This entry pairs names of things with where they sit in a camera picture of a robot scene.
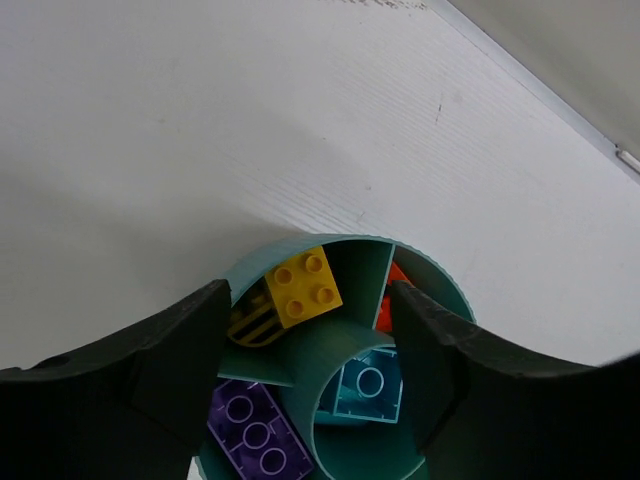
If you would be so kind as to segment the purple lego piece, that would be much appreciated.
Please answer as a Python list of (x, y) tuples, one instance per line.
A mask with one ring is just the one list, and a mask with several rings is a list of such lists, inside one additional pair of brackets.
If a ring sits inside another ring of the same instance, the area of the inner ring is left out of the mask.
[(304, 479), (315, 469), (297, 432), (261, 383), (223, 380), (214, 389), (207, 426), (241, 479)]

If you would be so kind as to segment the yellow-orange square lego brick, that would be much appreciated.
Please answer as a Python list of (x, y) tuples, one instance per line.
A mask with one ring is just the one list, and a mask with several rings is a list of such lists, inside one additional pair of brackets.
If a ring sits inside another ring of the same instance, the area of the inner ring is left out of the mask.
[(296, 254), (265, 275), (269, 294), (285, 329), (343, 305), (322, 246)]

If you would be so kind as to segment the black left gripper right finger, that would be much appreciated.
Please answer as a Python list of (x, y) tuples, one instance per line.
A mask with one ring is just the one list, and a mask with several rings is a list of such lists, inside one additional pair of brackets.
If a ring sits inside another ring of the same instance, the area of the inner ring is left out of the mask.
[(635, 479), (639, 357), (593, 367), (473, 324), (401, 281), (393, 331), (433, 479)]

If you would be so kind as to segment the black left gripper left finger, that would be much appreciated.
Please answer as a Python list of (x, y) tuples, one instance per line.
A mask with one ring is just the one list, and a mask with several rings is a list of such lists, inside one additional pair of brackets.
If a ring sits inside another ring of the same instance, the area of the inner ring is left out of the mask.
[(1, 373), (5, 479), (184, 479), (206, 421), (231, 310), (214, 280), (144, 320)]

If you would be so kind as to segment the teal square lego brick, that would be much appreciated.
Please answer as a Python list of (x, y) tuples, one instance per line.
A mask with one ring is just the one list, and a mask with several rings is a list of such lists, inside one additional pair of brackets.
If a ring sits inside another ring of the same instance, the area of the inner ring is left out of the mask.
[(329, 425), (396, 424), (402, 394), (397, 352), (373, 348), (335, 373), (320, 397), (316, 419)]

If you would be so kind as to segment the yellow lego brick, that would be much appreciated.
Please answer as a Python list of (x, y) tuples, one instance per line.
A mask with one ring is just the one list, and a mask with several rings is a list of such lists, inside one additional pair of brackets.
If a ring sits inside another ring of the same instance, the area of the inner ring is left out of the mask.
[(227, 336), (237, 345), (262, 348), (285, 334), (266, 282), (251, 286), (232, 307)]

